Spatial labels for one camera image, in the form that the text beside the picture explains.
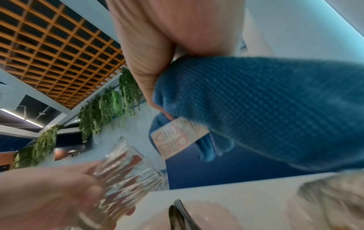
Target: wooden ceiling grid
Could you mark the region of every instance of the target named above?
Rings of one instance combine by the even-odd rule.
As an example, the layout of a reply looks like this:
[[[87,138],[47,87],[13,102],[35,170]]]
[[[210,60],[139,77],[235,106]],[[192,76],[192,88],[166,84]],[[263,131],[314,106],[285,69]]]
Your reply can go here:
[[[0,0],[0,66],[70,109],[126,65],[120,45],[59,0]]]

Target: green plant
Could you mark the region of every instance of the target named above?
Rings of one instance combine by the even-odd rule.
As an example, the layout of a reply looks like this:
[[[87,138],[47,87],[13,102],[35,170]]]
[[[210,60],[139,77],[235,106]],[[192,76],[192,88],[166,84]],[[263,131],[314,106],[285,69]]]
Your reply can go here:
[[[134,116],[134,106],[141,103],[143,94],[127,68],[122,68],[119,77],[120,93],[109,87],[102,94],[96,95],[80,110],[80,131],[83,142],[91,134],[100,133],[102,126],[111,123],[114,116]]]
[[[24,168],[36,166],[54,149],[57,132],[62,125],[54,125],[42,132],[34,144],[19,150],[15,155],[14,167]]]
[[[134,106],[138,105],[138,109],[140,110],[139,105],[144,97],[137,82],[133,78],[132,73],[127,68],[121,69],[121,75],[119,77],[119,88],[121,92],[125,115],[134,116]]]

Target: hand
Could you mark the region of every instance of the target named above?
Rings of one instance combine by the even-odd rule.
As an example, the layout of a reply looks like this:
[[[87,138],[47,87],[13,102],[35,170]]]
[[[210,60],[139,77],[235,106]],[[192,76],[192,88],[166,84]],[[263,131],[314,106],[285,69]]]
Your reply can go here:
[[[152,102],[152,95],[176,45],[199,56],[229,56],[239,50],[245,0],[106,2],[128,68],[148,103],[164,114]]]
[[[1,173],[1,229],[54,230],[71,226],[75,213],[92,208],[104,195],[90,176],[99,163]]]

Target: clothing label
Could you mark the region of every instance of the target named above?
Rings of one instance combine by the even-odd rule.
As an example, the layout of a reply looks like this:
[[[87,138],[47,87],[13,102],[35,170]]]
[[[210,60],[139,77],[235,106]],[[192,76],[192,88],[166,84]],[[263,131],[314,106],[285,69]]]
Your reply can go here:
[[[179,117],[151,133],[163,159],[173,157],[209,133],[209,129],[185,118]]]

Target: fingernail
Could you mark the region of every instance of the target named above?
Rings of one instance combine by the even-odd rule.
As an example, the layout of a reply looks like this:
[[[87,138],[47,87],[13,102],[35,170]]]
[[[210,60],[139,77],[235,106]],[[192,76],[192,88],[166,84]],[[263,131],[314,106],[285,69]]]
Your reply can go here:
[[[103,189],[100,186],[93,185],[86,191],[85,198],[87,200],[98,200],[101,198],[102,193]]]

